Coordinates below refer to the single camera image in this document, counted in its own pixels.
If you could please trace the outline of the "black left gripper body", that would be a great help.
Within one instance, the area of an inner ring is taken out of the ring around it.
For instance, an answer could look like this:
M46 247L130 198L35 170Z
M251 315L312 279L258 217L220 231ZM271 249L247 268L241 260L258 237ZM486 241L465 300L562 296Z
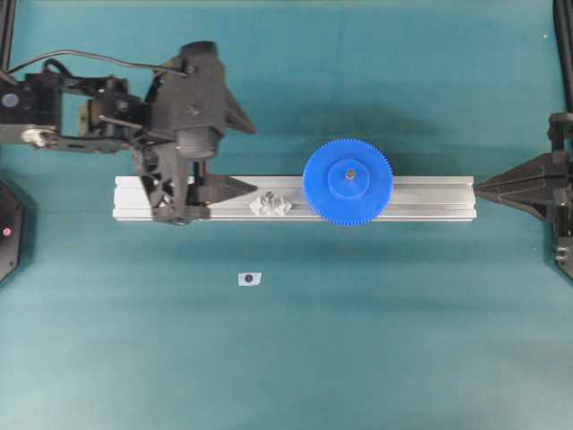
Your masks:
M197 218L188 208L192 154L197 146L197 68L156 73L142 102L142 130L133 154L137 173L156 222L187 224Z

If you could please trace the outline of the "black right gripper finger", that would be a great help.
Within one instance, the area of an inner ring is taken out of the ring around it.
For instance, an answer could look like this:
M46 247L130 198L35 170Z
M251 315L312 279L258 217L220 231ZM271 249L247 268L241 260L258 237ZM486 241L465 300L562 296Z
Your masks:
M524 185L536 180L560 179L565 178L568 172L569 154L566 151L546 152L475 185L475 190L482 191L505 185Z
M475 195L489 202L494 202L508 206L512 209L526 212L539 220L554 220L554 209L552 208L551 202L536 202L528 198L520 198L513 195L502 195L483 190L475 191Z

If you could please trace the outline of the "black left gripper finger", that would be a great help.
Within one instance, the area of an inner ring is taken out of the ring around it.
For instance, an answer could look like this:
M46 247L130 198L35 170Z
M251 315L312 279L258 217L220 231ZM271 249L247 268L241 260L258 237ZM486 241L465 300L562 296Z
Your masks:
M244 112L232 91L223 84L223 134L227 130L235 130L245 134L255 134L258 129L251 118Z
M188 185L185 206L207 206L251 194L257 190L256 185L245 183L231 176L195 176Z

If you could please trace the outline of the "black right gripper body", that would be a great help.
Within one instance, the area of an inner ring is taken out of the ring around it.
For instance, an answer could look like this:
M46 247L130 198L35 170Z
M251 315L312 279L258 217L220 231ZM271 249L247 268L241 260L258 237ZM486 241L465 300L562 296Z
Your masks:
M572 279L572 151L566 149L566 141L572 141L572 114L552 114L549 122L552 158L560 173L553 189L553 256L557 267Z

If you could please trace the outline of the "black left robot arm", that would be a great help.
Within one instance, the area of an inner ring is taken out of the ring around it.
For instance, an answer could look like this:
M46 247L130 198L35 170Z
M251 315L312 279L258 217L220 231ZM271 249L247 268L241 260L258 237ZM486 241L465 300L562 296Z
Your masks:
M256 191L211 174L228 129L255 133L217 69L157 73L148 94L130 94L114 76L83 78L61 68L1 79L1 141L36 150L115 154L129 150L156 222L184 225L209 206Z

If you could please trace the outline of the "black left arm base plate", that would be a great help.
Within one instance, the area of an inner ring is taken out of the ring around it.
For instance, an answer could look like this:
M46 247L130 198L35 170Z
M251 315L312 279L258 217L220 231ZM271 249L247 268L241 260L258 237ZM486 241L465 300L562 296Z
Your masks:
M4 182L1 183L0 210L0 275L4 281L19 265L25 214L23 203Z

